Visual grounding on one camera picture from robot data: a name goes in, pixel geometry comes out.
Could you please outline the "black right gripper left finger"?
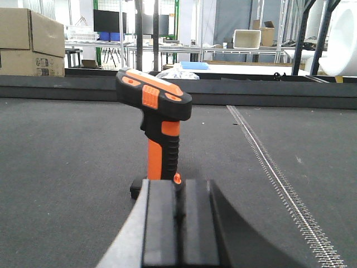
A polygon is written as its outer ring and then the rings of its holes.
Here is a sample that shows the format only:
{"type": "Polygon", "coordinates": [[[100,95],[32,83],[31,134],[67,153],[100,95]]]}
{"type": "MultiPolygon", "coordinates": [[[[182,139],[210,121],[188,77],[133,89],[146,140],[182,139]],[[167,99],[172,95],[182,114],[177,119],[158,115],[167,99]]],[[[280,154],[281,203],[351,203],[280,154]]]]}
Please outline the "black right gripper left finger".
{"type": "Polygon", "coordinates": [[[144,179],[136,203],[97,267],[177,267],[175,187],[144,179]]]}

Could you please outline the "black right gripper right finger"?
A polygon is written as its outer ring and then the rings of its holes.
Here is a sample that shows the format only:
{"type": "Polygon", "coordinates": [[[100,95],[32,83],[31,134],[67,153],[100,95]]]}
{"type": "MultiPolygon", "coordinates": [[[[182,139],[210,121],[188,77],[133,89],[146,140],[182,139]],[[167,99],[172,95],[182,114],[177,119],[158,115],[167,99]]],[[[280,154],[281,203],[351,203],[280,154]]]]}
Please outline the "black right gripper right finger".
{"type": "Polygon", "coordinates": [[[214,181],[186,181],[182,267],[302,267],[234,209],[214,181]]]}

